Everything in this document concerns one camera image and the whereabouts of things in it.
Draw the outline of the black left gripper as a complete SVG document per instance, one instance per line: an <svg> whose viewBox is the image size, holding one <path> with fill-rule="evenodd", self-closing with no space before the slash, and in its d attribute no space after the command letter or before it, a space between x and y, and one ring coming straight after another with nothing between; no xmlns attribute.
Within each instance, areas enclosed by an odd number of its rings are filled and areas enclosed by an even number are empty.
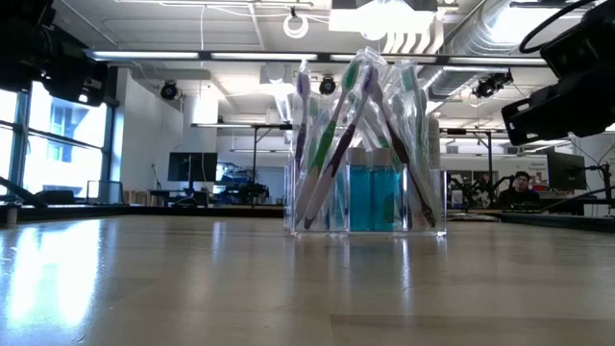
<svg viewBox="0 0 615 346"><path fill-rule="evenodd" d="M86 54L87 46L59 26L46 29L42 84L53 97L98 107L104 103L109 68Z"/></svg>

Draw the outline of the person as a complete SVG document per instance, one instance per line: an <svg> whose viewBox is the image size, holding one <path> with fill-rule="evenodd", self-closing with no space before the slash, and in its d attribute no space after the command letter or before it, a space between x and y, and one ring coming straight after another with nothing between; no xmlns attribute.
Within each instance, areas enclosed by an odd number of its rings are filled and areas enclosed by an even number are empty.
<svg viewBox="0 0 615 346"><path fill-rule="evenodd" d="M501 192L498 197L498 205L502 208L525 203L535 204L539 201L539 194L529 188L529 174L526 171L517 171L514 175L513 187Z"/></svg>

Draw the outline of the ceiling light bar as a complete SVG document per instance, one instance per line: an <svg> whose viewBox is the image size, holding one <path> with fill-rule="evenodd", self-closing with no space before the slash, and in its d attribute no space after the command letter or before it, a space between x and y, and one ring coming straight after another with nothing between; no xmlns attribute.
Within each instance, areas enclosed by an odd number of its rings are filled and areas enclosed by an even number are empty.
<svg viewBox="0 0 615 346"><path fill-rule="evenodd" d="M163 51L163 50L85 50L100 62L329 62L324 53L276 53L265 51Z"/></svg>
<svg viewBox="0 0 615 346"><path fill-rule="evenodd" d="M545 67L547 63L541 58L451 57L447 65Z"/></svg>

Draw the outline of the purple toothbrush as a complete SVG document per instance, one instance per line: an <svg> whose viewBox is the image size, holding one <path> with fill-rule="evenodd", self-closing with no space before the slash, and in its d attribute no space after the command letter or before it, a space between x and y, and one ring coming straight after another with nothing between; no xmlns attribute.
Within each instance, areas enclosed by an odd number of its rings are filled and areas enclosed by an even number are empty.
<svg viewBox="0 0 615 346"><path fill-rule="evenodd" d="M311 225L313 224L313 221L318 214L318 211L321 209L325 198L329 193L333 179L335 178L340 163L344 158L347 149L350 147L355 131L357 129L357 123L359 122L359 119L363 114L364 107L367 104L369 96L372 94L372 91L378 84L378 79L378 69L374 65L369 64L366 67L366 74L361 85L361 98L356 109L355 117L346 129L345 133L339 139L335 151L332 154L331 160L329 161L323 174L319 178L314 193L309 201L307 212L304 218L304 228L306 230L310 229Z"/></svg>
<svg viewBox="0 0 615 346"><path fill-rule="evenodd" d="M383 92L379 83L376 83L373 87L371 98L378 105L383 114L384 123L391 137L391 144L395 154L400 162L407 168L406 176L409 187L416 196L415 201L417 201L420 208L420 214L427 224L433 228L436 226L436 218L431 207L429 196L425 193L425 189L423 188L421 179L417 176L416 170L410 165L410 155L406 149L406 145L393 127L393 112L384 101Z"/></svg>

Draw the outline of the large window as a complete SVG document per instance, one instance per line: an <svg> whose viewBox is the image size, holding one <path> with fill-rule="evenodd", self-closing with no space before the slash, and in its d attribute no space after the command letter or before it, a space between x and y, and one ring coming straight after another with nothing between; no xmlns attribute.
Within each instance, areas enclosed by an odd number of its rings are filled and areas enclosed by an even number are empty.
<svg viewBox="0 0 615 346"><path fill-rule="evenodd" d="M71 103L40 83L26 92L0 89L0 178L32 193L108 196L113 116L105 104Z"/></svg>

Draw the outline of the clear acrylic organizer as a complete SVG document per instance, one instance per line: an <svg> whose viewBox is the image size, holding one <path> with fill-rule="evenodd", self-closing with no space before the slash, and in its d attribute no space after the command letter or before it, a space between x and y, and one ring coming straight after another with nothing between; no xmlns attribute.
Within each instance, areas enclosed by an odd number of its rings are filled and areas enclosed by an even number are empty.
<svg viewBox="0 0 615 346"><path fill-rule="evenodd" d="M445 235L446 229L446 208L443 198L443 184L439 179L442 174L437 170L432 170L431 176L437 181L428 182L423 186L425 193L429 196L430 204L436 218L436 226L430 227L420 214L420 208L416 196L410 190L407 179L407 168L401 163L393 160L394 169L397 173L398 187L396 191L396 213L395 227L392 232L376 232L373 230L373 210L371 192L371 168L372 157L369 152L366 154L367 165L370 169L370 221L371 225L367 232L353 232L350 229L349 221L349 175L348 158L344 157L333 179L331 188L325 201L318 211L309 230L304 228L304 220L296 224L296 200L302 180L306 172L296 169L290 163L285 172L286 201L284 202L284 229L295 236L301 235L393 235L406 236L414 234Z"/></svg>

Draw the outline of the black monitor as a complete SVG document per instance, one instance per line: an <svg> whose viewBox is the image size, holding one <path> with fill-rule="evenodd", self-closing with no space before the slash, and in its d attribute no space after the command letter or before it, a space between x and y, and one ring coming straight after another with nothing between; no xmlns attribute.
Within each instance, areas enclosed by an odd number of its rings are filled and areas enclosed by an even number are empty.
<svg viewBox="0 0 615 346"><path fill-rule="evenodd" d="M172 182L215 182L216 153L172 152L169 154L167 178Z"/></svg>
<svg viewBox="0 0 615 346"><path fill-rule="evenodd" d="M583 156L552 152L547 155L548 182L559 190L587 188Z"/></svg>

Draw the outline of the teal tube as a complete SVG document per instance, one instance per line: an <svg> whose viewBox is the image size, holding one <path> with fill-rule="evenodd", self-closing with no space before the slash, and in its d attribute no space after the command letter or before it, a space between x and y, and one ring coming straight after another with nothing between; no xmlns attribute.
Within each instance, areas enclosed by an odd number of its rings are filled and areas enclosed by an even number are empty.
<svg viewBox="0 0 615 346"><path fill-rule="evenodd" d="M348 151L349 221L353 232L367 232L370 228L370 169L366 150L355 147Z"/></svg>

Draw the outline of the white overhead light panel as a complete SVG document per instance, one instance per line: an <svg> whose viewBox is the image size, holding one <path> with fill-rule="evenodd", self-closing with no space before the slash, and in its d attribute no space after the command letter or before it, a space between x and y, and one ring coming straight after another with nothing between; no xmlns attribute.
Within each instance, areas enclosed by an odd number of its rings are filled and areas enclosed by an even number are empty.
<svg viewBox="0 0 615 346"><path fill-rule="evenodd" d="M435 18L436 12L415 11L410 7L332 10L329 30L369 35L389 32L419 33L428 29Z"/></svg>

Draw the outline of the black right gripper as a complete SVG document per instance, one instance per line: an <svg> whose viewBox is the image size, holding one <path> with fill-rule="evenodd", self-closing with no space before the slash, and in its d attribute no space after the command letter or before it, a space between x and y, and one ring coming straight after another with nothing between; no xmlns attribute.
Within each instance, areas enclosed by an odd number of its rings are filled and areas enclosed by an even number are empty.
<svg viewBox="0 0 615 346"><path fill-rule="evenodd" d="M615 71L588 71L502 108L512 145L603 133L615 124Z"/></svg>

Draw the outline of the black aluminium table frame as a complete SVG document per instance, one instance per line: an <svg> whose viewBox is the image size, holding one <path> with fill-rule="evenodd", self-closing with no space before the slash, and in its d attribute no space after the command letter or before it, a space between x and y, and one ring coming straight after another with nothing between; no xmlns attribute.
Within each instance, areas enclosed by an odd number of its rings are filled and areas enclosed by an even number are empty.
<svg viewBox="0 0 615 346"><path fill-rule="evenodd" d="M155 216L204 216L234 218L272 218L282 219L283 210L273 209L176 209L159 207L128 206L67 206L48 208L25 208L20 206L0 206L0 226L14 223L85 219L120 215ZM504 223L523 224L536 227L560 228L615 235L615 217L591 217L556 214L501 213L491 212Z"/></svg>

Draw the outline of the background workbench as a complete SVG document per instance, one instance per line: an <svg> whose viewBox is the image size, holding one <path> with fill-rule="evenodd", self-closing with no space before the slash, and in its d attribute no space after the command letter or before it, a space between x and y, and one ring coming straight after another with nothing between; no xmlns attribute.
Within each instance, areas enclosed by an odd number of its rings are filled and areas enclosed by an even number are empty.
<svg viewBox="0 0 615 346"><path fill-rule="evenodd" d="M284 205L283 197L276 197L267 185L259 183L221 181L206 189L195 187L191 193L181 189L125 190L124 202L129 205L164 208L230 208L231 206Z"/></svg>

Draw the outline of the background robot station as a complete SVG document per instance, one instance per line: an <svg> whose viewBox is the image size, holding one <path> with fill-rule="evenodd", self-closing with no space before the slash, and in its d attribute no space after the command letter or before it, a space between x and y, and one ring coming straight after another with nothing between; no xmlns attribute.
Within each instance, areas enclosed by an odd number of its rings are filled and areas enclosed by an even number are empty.
<svg viewBox="0 0 615 346"><path fill-rule="evenodd" d="M450 170L447 178L447 206L456 210L487 210L499 205L500 194L512 188L512 176L499 177L495 171Z"/></svg>

